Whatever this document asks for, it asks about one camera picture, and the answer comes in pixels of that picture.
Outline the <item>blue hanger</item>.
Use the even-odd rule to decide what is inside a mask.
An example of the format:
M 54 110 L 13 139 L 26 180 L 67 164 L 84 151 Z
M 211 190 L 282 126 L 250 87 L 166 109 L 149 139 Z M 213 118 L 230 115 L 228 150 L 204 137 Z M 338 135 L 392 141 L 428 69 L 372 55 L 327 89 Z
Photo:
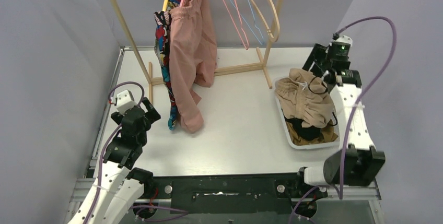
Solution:
M 237 3 L 243 18 L 243 27 L 244 30 L 246 31 L 247 36 L 251 34 L 259 45 L 263 45 L 264 34 L 260 29 L 260 27 L 258 26 L 257 15 L 254 16 L 254 14 L 252 13 L 253 10 L 250 7 L 250 4 L 248 4 L 247 0 L 237 0 Z

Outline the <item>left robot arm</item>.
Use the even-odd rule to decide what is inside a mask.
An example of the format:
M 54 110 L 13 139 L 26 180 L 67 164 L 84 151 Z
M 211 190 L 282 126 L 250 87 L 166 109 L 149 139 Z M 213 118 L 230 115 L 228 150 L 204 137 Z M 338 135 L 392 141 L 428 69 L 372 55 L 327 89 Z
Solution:
M 70 223 L 119 223 L 138 198 L 154 191 L 152 172 L 134 165 L 160 115 L 146 97 L 141 103 L 144 108 L 135 105 L 112 114 L 121 128 L 107 145 L 97 164 L 98 176 Z

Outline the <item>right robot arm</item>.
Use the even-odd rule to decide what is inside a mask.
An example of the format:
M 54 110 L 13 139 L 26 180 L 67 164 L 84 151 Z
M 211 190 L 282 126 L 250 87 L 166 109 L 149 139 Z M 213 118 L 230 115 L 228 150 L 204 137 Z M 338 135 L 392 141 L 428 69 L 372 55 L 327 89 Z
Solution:
M 294 190 L 307 196 L 315 185 L 369 186 L 386 161 L 377 150 L 367 129 L 360 73 L 350 69 L 351 45 L 332 42 L 329 46 L 315 44 L 304 70 L 311 71 L 327 86 L 334 103 L 333 120 L 339 130 L 339 149 L 316 167 L 305 167 L 303 176 L 294 181 Z

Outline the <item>beige shorts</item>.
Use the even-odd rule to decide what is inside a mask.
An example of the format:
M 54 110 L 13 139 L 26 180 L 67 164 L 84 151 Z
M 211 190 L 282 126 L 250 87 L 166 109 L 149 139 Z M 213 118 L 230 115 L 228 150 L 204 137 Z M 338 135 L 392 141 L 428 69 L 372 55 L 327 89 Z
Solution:
M 301 120 L 303 128 L 324 128 L 332 118 L 333 100 L 312 72 L 292 68 L 288 76 L 276 80 L 274 93 L 284 117 Z

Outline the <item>beige wooden hanger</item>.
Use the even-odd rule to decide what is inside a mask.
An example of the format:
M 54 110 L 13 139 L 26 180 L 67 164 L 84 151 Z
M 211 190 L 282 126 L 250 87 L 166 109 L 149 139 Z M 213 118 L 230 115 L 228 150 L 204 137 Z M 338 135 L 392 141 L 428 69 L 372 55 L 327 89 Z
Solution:
M 250 7 L 253 10 L 253 14 L 258 15 L 258 17 L 263 22 L 264 27 L 266 28 L 267 33 L 267 40 L 275 43 L 278 41 L 280 37 L 281 27 L 279 22 L 279 10 L 277 6 L 274 4 L 273 0 L 266 0 L 267 5 L 270 8 L 270 11 L 272 12 L 272 23 L 269 25 L 264 14 L 260 10 L 260 6 L 255 2 L 255 0 L 247 0 L 248 4 L 250 4 Z

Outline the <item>black shorts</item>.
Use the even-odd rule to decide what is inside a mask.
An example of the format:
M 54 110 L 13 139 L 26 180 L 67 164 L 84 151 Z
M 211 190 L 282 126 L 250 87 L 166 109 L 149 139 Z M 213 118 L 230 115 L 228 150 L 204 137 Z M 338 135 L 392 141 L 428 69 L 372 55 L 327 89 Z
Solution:
M 334 132 L 337 118 L 334 112 L 329 116 L 305 112 L 302 118 L 284 116 L 284 120 L 296 145 L 330 143 L 337 139 Z

